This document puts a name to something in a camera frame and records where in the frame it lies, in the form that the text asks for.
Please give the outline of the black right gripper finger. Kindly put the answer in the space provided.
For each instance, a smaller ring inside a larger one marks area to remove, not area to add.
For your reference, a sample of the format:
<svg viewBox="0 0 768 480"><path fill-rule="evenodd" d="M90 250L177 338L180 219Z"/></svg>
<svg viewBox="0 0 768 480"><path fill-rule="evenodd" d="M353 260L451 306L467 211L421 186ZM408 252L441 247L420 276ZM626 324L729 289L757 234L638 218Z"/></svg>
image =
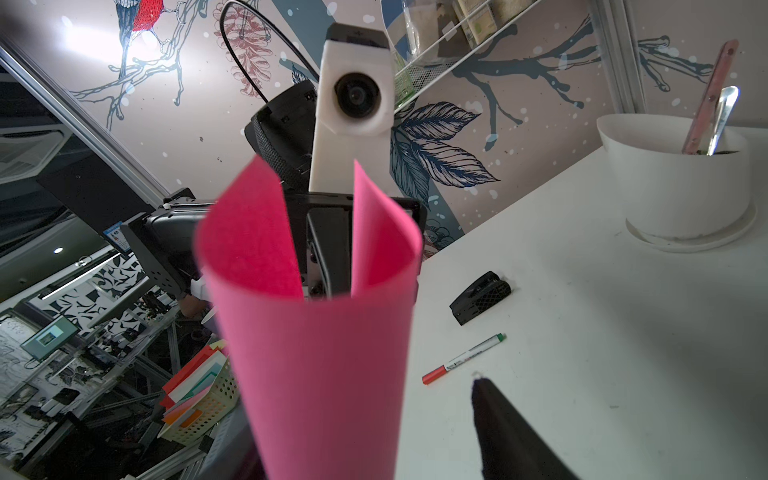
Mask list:
<svg viewBox="0 0 768 480"><path fill-rule="evenodd" d="M490 379L471 400L485 479L577 479Z"/></svg>

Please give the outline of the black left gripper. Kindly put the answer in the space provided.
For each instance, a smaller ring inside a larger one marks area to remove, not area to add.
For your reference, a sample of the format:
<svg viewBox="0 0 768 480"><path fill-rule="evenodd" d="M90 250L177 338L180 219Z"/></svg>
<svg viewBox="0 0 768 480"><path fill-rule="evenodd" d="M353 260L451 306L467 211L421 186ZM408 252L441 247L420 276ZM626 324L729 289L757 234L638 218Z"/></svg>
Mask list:
<svg viewBox="0 0 768 480"><path fill-rule="evenodd" d="M285 194L301 280L314 298L351 288L353 197L328 193ZM175 299L202 288L193 259L196 226L213 205L181 189L152 213L139 213L120 230L144 272Z"/></svg>

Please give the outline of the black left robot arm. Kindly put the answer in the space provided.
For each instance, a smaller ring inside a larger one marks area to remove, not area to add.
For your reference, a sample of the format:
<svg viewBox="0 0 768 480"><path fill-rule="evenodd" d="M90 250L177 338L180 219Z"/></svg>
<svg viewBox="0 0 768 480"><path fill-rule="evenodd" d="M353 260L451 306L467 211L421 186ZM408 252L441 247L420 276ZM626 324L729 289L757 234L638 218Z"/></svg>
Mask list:
<svg viewBox="0 0 768 480"><path fill-rule="evenodd" d="M310 297L321 298L351 290L353 198L308 190L316 101L311 81L295 84L251 118L245 136L278 174L301 281ZM145 274L176 300L200 294L202 276L192 243L211 205L182 188L156 210L139 213L120 228Z"/></svg>

